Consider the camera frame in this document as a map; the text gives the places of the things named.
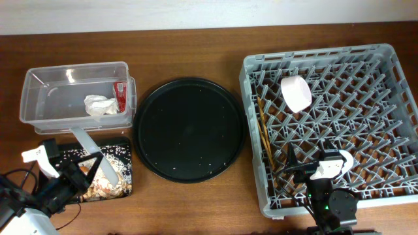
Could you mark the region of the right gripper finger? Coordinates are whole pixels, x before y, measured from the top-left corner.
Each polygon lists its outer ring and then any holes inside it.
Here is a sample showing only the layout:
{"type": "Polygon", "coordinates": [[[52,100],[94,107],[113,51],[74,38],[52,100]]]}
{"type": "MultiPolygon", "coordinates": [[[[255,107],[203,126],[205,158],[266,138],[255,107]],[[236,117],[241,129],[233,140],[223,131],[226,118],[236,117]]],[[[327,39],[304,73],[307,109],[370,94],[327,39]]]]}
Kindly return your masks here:
{"type": "Polygon", "coordinates": [[[291,170],[297,166],[297,157],[295,155],[294,147],[292,143],[288,143],[287,145],[287,160],[285,164],[285,168],[290,168],[291,170]]]}
{"type": "Polygon", "coordinates": [[[321,141],[323,147],[322,147],[322,151],[323,152],[332,152],[333,151],[333,144],[330,142],[329,139],[324,139],[321,141]]]}

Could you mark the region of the wooden chopstick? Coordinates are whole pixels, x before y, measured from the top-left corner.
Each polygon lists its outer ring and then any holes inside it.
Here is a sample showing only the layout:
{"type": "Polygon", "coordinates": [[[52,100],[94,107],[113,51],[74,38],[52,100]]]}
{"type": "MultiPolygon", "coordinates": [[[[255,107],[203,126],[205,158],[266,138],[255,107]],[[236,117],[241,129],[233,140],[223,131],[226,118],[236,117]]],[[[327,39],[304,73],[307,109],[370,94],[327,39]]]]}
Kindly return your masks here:
{"type": "Polygon", "coordinates": [[[270,165],[271,165],[272,169],[274,169],[274,167],[275,167],[274,161],[272,159],[271,152],[270,152],[270,150],[268,148],[267,142],[265,140],[265,136],[264,136],[264,134],[263,134],[263,132],[261,130],[261,126],[260,126],[259,122],[257,122],[257,127],[258,127],[258,130],[259,130],[259,133],[260,133],[261,142],[263,143],[263,146],[265,147],[266,154],[268,156],[268,160],[270,162],[270,165]]]}
{"type": "Polygon", "coordinates": [[[260,97],[257,97],[257,104],[258,104],[258,107],[259,107],[259,113],[260,113],[260,118],[261,118],[262,132],[265,136],[265,140],[266,140],[268,148],[271,152],[270,142],[269,142],[269,139],[268,139],[268,132],[267,132],[266,124],[265,124],[264,112],[263,112],[263,107],[261,105],[260,97]]]}

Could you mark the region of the white napkin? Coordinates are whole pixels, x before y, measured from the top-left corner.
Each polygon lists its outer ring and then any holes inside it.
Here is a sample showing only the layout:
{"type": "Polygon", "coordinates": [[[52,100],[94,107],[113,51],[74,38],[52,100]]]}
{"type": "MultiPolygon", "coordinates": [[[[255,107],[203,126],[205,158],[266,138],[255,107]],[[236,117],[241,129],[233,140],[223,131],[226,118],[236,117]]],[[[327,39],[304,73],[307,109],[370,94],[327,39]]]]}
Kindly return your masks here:
{"type": "Polygon", "coordinates": [[[119,111],[115,98],[108,99],[102,95],[87,95],[84,99],[86,113],[99,119],[105,114],[114,115],[119,111]]]}

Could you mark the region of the white bowl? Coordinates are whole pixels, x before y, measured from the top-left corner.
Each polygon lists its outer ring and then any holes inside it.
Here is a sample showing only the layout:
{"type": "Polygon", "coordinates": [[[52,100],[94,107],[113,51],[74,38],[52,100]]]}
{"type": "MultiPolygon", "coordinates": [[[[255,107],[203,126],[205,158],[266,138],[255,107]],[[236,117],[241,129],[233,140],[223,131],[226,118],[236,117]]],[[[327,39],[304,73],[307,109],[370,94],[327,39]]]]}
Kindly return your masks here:
{"type": "Polygon", "coordinates": [[[280,85],[284,101],[293,113],[298,113],[311,105],[311,90],[303,77],[283,78],[280,85]]]}

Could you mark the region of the red snack wrapper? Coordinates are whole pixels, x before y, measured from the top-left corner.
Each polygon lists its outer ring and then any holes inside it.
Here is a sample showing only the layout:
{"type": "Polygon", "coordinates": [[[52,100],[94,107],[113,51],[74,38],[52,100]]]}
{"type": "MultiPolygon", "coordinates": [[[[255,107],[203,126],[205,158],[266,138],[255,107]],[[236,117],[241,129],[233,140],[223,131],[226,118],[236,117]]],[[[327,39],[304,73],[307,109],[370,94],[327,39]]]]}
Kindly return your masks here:
{"type": "Polygon", "coordinates": [[[113,87],[114,98],[117,101],[118,110],[125,112],[127,99],[127,82],[114,82],[113,87]]]}

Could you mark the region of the light blue cup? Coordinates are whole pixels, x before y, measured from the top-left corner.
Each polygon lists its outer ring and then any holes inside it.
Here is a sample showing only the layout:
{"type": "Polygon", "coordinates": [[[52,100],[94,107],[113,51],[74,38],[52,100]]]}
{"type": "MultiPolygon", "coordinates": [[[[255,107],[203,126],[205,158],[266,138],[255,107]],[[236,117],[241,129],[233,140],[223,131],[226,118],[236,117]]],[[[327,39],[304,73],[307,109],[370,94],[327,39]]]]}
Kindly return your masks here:
{"type": "Polygon", "coordinates": [[[347,173],[353,167],[354,163],[354,158],[352,154],[350,154],[350,152],[341,149],[339,153],[345,159],[345,161],[341,169],[341,174],[338,176],[338,179],[341,178],[345,173],[347,173]]]}

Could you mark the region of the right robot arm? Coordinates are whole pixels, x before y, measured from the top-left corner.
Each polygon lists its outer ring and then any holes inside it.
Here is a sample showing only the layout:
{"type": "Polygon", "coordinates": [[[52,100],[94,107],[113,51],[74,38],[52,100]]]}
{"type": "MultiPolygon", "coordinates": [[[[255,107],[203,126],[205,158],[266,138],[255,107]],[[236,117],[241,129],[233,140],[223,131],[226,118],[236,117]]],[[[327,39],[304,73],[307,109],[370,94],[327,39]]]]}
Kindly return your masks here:
{"type": "Polygon", "coordinates": [[[360,194],[335,188],[332,184],[351,169],[353,161],[352,154],[326,140],[316,159],[299,163],[293,145],[288,144],[287,162],[282,172],[294,174],[296,183],[306,185],[307,202],[302,206],[316,223],[306,229],[307,234],[353,234],[360,194]]]}

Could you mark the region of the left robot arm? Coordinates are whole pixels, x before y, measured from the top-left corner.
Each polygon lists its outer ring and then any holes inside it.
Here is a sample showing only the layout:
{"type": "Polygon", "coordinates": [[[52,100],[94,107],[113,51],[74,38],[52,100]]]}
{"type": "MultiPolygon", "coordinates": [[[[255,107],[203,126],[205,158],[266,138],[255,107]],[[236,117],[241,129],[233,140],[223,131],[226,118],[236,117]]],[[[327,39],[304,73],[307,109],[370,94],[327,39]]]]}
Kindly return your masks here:
{"type": "Polygon", "coordinates": [[[25,162],[38,162],[41,174],[51,178],[40,184],[36,174],[18,168],[1,174],[1,234],[57,234],[50,218],[65,210],[65,206],[86,193],[93,182],[104,155],[98,151],[76,160],[63,161],[54,168],[50,161],[60,156],[54,139],[45,140],[35,149],[22,152],[25,162]],[[8,176],[26,172],[34,177],[35,185],[29,193],[8,176]]]}

